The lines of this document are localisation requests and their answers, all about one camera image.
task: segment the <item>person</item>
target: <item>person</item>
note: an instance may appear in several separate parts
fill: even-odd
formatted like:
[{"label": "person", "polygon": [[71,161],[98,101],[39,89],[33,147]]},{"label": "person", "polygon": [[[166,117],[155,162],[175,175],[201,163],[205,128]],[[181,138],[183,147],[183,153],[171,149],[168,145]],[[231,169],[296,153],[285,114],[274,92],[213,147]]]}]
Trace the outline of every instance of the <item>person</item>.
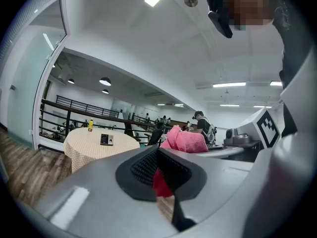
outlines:
[{"label": "person", "polygon": [[162,118],[161,122],[163,122],[164,124],[166,124],[166,123],[167,123],[166,116],[163,116],[163,118]]},{"label": "person", "polygon": [[197,129],[192,131],[193,133],[201,133],[204,138],[207,145],[209,145],[209,139],[207,138],[207,133],[210,127],[209,120],[204,116],[204,113],[202,111],[196,111],[193,119],[196,119],[197,122]]},{"label": "person", "polygon": [[[232,37],[232,32],[226,27],[228,20],[229,24],[235,25],[237,29],[272,22],[284,44],[282,71],[279,76],[285,89],[302,66],[313,45],[313,37],[294,3],[291,0],[207,0],[207,3],[210,18],[215,15],[212,12],[218,11],[220,15],[222,11],[227,11],[227,19],[222,21],[225,22],[222,25],[222,34],[227,38]],[[282,137],[285,137],[295,133],[297,128],[286,105],[283,108],[285,129]]]},{"label": "person", "polygon": [[189,121],[187,121],[187,126],[186,126],[187,131],[190,130],[190,127],[191,127],[191,126],[192,126],[191,123],[190,123]]}]

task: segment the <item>white ceiling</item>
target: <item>white ceiling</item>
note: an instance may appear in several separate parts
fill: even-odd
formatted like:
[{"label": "white ceiling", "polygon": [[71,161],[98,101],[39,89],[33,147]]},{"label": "white ceiling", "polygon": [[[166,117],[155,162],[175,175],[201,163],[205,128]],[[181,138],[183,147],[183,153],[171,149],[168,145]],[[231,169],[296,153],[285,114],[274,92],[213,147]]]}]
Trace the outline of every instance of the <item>white ceiling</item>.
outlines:
[{"label": "white ceiling", "polygon": [[[119,99],[122,99],[122,93],[126,93],[126,95],[134,94],[134,96],[148,104],[177,103],[174,98],[161,93],[140,80],[92,60],[66,52],[61,52],[57,58],[51,75],[55,78],[61,77],[65,82],[72,78],[77,86],[97,92],[108,89],[110,96]],[[99,83],[102,77],[108,77],[111,80],[110,87]]]},{"label": "white ceiling", "polygon": [[[161,0],[155,7],[144,0],[102,0],[96,11],[91,26],[108,31],[108,24],[113,23],[120,25],[124,34],[140,36],[135,54],[142,55],[138,47],[148,44],[168,52],[179,65],[169,68],[177,72],[175,81],[180,78],[184,89],[190,89],[192,98],[204,105],[251,107],[273,105],[279,100],[282,89],[269,83],[279,80],[283,43],[272,25],[233,31],[232,39],[227,39],[209,20],[206,0],[198,0],[194,8],[187,7],[184,0]],[[127,80],[126,84],[142,94],[150,92],[135,79],[121,80]],[[228,88],[228,93],[227,89],[211,87],[213,83],[239,81],[247,81],[247,86]]]}]

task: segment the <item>red cloth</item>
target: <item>red cloth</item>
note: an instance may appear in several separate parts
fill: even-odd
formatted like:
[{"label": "red cloth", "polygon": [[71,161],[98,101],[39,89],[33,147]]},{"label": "red cloth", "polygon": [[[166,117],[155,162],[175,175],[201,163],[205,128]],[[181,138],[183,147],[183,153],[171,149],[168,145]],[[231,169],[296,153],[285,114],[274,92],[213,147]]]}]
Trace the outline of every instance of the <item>red cloth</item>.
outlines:
[{"label": "red cloth", "polygon": [[[163,142],[161,147],[186,153],[202,153],[208,151],[202,134],[180,131],[180,127],[178,126],[174,126],[170,132],[167,133],[167,140]],[[173,195],[159,169],[157,169],[154,174],[153,189],[156,191],[157,196],[170,197]]]}]

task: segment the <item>checkered tablecloth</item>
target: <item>checkered tablecloth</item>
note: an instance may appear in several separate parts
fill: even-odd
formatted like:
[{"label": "checkered tablecloth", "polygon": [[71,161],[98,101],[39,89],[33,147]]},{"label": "checkered tablecloth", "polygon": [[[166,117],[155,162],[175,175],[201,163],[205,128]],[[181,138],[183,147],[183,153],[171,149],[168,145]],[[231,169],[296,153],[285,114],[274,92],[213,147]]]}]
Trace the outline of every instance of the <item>checkered tablecloth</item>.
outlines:
[{"label": "checkered tablecloth", "polygon": [[[113,146],[101,145],[101,134],[113,135]],[[78,128],[71,131],[64,141],[65,155],[71,158],[72,173],[85,164],[105,157],[139,148],[140,144],[132,137],[110,129]]]}]

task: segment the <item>round table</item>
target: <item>round table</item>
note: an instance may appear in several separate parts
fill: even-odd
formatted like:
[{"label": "round table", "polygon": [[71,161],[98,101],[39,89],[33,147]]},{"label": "round table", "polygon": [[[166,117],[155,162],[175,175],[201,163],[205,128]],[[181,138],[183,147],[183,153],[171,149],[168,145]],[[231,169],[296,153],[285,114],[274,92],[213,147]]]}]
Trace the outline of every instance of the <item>round table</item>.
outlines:
[{"label": "round table", "polygon": [[[113,135],[113,146],[101,145],[101,134]],[[78,128],[71,131],[64,141],[65,155],[71,158],[72,173],[85,164],[105,157],[139,148],[140,144],[132,137],[110,129]]]}]

